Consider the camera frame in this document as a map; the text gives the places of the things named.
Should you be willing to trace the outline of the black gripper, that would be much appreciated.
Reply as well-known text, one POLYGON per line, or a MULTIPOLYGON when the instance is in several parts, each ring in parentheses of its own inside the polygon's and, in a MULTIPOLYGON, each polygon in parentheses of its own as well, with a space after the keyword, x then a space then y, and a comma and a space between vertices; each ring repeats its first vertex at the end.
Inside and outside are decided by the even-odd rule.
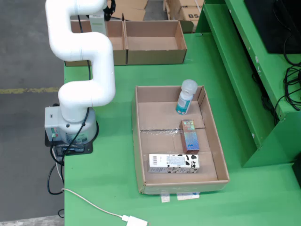
POLYGON ((111 6, 106 7, 103 12, 104 12, 104 19, 105 21, 110 21, 112 14, 115 12, 116 9, 116 2, 115 0, 111 0, 111 6))

